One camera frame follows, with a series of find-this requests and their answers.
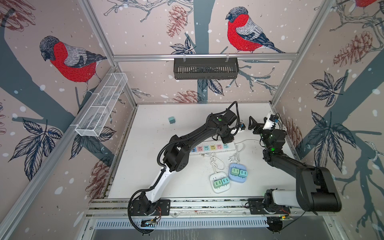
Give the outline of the white multicolour power strip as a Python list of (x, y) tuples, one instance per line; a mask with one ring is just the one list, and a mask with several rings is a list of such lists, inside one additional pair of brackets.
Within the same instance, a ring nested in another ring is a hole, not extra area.
[(220, 141), (207, 141), (193, 148), (190, 155), (234, 152), (235, 150), (236, 147), (234, 143), (223, 144)]

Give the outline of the blue square socket cube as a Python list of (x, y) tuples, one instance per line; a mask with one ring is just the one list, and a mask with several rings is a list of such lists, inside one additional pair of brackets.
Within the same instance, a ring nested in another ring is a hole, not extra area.
[(236, 183), (244, 183), (247, 180), (248, 171), (244, 165), (232, 163), (229, 165), (229, 179)]

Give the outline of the teal plug adapter cluster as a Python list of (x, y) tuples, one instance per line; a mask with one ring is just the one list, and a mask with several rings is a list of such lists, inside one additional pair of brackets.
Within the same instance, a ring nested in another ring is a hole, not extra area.
[(222, 186), (226, 186), (230, 183), (229, 178), (223, 178), (221, 179)]

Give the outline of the white square socket cube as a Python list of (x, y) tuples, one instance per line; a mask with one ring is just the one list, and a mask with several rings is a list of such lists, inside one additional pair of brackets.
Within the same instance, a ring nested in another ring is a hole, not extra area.
[(216, 194), (226, 192), (230, 189), (230, 179), (224, 172), (214, 173), (210, 176), (210, 183), (213, 191)]

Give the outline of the green plug adapter cluster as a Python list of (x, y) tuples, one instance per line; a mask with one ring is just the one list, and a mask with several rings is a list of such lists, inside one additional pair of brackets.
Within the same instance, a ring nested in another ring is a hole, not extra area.
[(214, 187), (214, 189), (218, 189), (218, 188), (220, 188), (221, 186), (222, 186), (221, 180), (215, 180), (215, 181), (213, 182), (213, 187)]

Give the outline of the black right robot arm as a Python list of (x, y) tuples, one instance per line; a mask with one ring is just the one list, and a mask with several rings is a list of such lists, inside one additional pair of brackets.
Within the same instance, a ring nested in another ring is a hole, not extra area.
[(248, 129), (259, 135), (264, 143), (263, 159), (271, 167), (277, 168), (296, 179), (296, 189), (272, 190), (264, 195), (266, 209), (274, 206), (301, 208), (305, 212), (340, 212), (342, 201), (332, 175), (327, 168), (307, 165), (290, 158), (283, 151), (286, 143), (285, 130), (276, 129), (278, 116), (268, 115), (264, 123), (249, 117)]

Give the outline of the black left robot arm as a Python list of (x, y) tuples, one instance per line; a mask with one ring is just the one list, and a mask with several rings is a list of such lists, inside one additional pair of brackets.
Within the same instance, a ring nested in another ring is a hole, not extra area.
[(227, 108), (219, 113), (211, 113), (205, 123), (198, 129), (184, 136), (174, 135), (159, 152), (157, 164), (162, 167), (157, 178), (147, 189), (133, 193), (128, 203), (128, 215), (151, 215), (160, 211), (160, 199), (171, 181), (173, 174), (183, 170), (189, 163), (190, 153), (199, 152), (199, 145), (212, 138), (219, 143), (221, 150), (225, 149), (235, 139), (241, 128), (239, 109), (231, 111)]

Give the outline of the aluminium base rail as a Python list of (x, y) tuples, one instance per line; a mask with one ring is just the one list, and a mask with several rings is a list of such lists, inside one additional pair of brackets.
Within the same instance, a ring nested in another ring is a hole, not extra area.
[(144, 218), (161, 216), (163, 218), (213, 218), (213, 217), (298, 217), (304, 213), (294, 207), (278, 207), (265, 210), (262, 198), (170, 198), (161, 200), (154, 212), (145, 214), (141, 211), (139, 201), (129, 199), (96, 199), (91, 202), (86, 218), (124, 219), (131, 216)]

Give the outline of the white mesh wall shelf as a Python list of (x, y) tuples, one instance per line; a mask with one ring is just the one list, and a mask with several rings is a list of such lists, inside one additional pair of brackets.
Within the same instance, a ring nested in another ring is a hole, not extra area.
[(99, 137), (127, 83), (124, 73), (112, 73), (75, 128), (81, 137)]

